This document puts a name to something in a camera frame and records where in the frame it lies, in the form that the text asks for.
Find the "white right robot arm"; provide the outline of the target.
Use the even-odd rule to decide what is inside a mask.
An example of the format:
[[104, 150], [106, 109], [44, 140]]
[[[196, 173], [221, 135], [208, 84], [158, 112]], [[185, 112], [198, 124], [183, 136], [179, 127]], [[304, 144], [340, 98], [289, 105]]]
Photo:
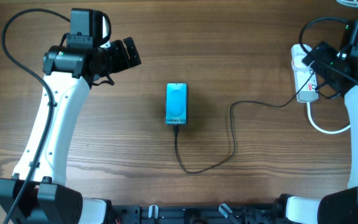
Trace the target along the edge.
[[310, 48], [299, 37], [291, 48], [291, 65], [298, 102], [310, 104], [325, 85], [344, 98], [351, 132], [347, 189], [322, 199], [283, 194], [272, 207], [273, 223], [358, 223], [358, 21], [337, 21], [345, 25], [339, 49], [326, 42]]

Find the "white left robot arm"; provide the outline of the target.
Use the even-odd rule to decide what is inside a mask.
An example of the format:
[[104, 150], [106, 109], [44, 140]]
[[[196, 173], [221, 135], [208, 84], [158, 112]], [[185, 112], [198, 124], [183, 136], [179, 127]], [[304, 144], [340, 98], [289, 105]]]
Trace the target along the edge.
[[111, 75], [140, 65], [131, 37], [111, 40], [109, 17], [72, 9], [69, 32], [43, 59], [43, 92], [25, 151], [12, 176], [0, 178], [5, 222], [117, 223], [110, 200], [87, 198], [66, 186], [67, 159], [75, 124], [94, 86], [112, 85]]

